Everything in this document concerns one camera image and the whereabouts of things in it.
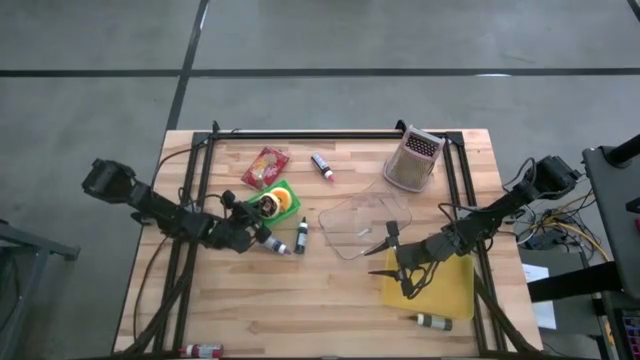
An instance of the paint bottle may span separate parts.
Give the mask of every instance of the paint bottle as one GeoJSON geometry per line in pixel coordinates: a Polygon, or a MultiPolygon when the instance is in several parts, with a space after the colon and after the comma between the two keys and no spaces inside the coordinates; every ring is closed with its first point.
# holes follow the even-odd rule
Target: paint bottle
{"type": "Polygon", "coordinates": [[[190,359],[220,359],[222,345],[192,344],[178,350],[181,357],[190,359]]]}
{"type": "Polygon", "coordinates": [[[440,329],[444,331],[451,331],[451,329],[453,329],[453,320],[437,315],[418,314],[409,316],[409,319],[415,320],[418,325],[424,327],[440,329]]]}
{"type": "Polygon", "coordinates": [[[269,236],[269,238],[267,238],[263,243],[260,243],[260,245],[280,255],[291,255],[291,251],[287,249],[287,245],[283,244],[273,236],[269,236]]]}
{"type": "Polygon", "coordinates": [[[318,170],[320,170],[322,176],[324,176],[327,180],[331,182],[334,182],[336,180],[336,177],[333,175],[333,171],[331,171],[329,164],[327,164],[327,162],[324,161],[324,159],[318,153],[314,153],[313,155],[311,155],[311,161],[318,168],[318,170]]]}
{"type": "Polygon", "coordinates": [[[307,234],[309,233],[309,224],[307,224],[307,217],[303,217],[300,225],[298,225],[298,237],[296,238],[296,248],[293,252],[302,255],[307,245],[307,234]]]}

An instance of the snack bag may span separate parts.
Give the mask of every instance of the snack bag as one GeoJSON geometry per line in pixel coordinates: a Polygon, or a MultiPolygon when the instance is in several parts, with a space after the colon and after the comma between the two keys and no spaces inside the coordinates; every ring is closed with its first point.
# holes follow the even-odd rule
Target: snack bag
{"type": "Polygon", "coordinates": [[[287,162],[287,155],[266,146],[240,180],[258,190],[264,190],[273,184],[287,162]]]}

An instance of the yellow plastic board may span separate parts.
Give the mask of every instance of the yellow plastic board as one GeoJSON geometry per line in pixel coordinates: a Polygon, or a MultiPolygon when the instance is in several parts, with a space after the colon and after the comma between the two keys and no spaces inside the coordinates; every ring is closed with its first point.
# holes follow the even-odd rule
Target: yellow plastic board
{"type": "MultiPolygon", "coordinates": [[[[388,250],[387,269],[397,268],[393,251],[388,250]]],[[[414,284],[421,276],[422,271],[414,272],[411,278],[414,284]]],[[[399,282],[386,276],[382,281],[382,303],[385,305],[452,319],[473,317],[473,258],[470,255],[454,255],[440,263],[431,284],[413,300],[402,296],[399,282]]]]}

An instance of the wooden table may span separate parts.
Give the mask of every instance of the wooden table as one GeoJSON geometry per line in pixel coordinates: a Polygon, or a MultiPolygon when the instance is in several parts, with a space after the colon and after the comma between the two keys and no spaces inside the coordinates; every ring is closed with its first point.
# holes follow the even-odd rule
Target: wooden table
{"type": "MultiPolygon", "coordinates": [[[[467,149],[473,184],[480,205],[488,205],[503,194],[500,176],[484,129],[461,130],[467,149]]],[[[162,158],[187,149],[191,131],[170,131],[162,158]]],[[[306,254],[277,256],[254,246],[238,255],[230,250],[200,248],[185,343],[213,343],[225,346],[228,356],[472,356],[477,354],[471,321],[456,320],[452,332],[418,328],[402,319],[405,310],[380,303],[381,280],[367,271],[384,268],[384,253],[353,261],[340,260],[326,244],[318,224],[318,214],[382,178],[384,161],[394,152],[398,140],[296,140],[269,141],[284,150],[291,160],[281,175],[302,202],[298,217],[278,225],[274,234],[292,247],[297,221],[304,215],[310,226],[306,254]],[[309,160],[320,152],[336,173],[337,182],[325,181],[309,160]]],[[[255,192],[240,181],[241,175],[263,148],[263,141],[219,141],[208,193],[232,190],[238,199],[255,192]]],[[[462,179],[453,154],[458,179],[462,179]]],[[[178,188],[184,181],[188,154],[169,160],[159,172],[155,189],[178,202],[178,188]]],[[[196,184],[200,178],[196,173],[196,184]]],[[[427,190],[410,194],[412,223],[401,233],[402,242],[419,241],[439,231],[447,221],[436,205],[449,202],[446,172],[440,157],[427,190]]],[[[464,188],[458,181],[462,203],[464,188]]],[[[221,214],[213,198],[205,211],[221,214]]],[[[149,259],[163,236],[146,228],[137,253],[125,308],[116,341],[116,350],[132,342],[133,304],[149,259]]],[[[169,247],[159,255],[140,303],[138,329],[156,311],[165,280],[169,247]]],[[[499,235],[489,252],[498,300],[527,340],[542,348],[524,272],[513,238],[499,235]]],[[[491,337],[488,311],[483,311],[491,337]]],[[[168,337],[172,339],[170,319],[168,337]]]]}

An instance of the cheese grater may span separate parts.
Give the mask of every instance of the cheese grater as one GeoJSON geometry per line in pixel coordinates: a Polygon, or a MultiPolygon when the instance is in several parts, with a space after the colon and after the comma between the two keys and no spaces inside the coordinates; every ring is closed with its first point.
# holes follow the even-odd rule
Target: cheese grater
{"type": "Polygon", "coordinates": [[[445,141],[409,126],[398,149],[384,165],[385,179],[407,191],[422,191],[445,141]]]}

